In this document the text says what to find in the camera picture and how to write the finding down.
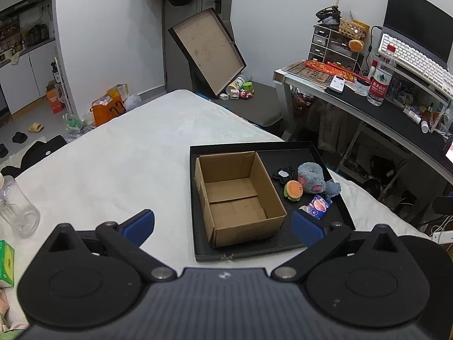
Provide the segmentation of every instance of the logo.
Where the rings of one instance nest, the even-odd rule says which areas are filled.
[[[231,274],[229,272],[221,272],[219,273],[219,277],[223,280],[229,279],[231,277]]]

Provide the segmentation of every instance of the blue gripper pad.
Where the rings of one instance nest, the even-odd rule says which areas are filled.
[[[150,209],[144,209],[122,223],[118,231],[136,246],[141,246],[154,231],[154,212]]]
[[[292,228],[294,235],[307,247],[311,247],[326,236],[322,228],[311,222],[300,211],[293,212]]]

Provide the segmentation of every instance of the black cable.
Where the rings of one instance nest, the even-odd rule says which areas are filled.
[[[366,63],[366,69],[368,72],[370,72],[370,66],[368,65],[368,58],[370,57],[370,53],[373,50],[373,28],[379,28],[382,30],[382,27],[379,25],[373,25],[370,30],[370,46],[368,47],[368,55],[366,56],[365,63]]]
[[[430,221],[428,221],[428,222],[424,222],[423,224],[414,226],[414,228],[419,228],[419,227],[421,227],[421,226],[424,226],[424,225],[427,225],[427,224],[431,224],[431,223],[434,222],[434,221],[445,219],[445,218],[447,218],[448,216],[449,216],[449,215],[443,215],[443,216],[441,216],[441,217],[435,218],[434,220],[430,220]]]

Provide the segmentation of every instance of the power strip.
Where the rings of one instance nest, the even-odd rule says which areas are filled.
[[[438,233],[434,233],[432,240],[438,244],[453,243],[453,231],[439,231]]]

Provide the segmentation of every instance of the green box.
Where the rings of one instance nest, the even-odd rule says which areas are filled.
[[[14,286],[14,248],[0,240],[0,288]]]

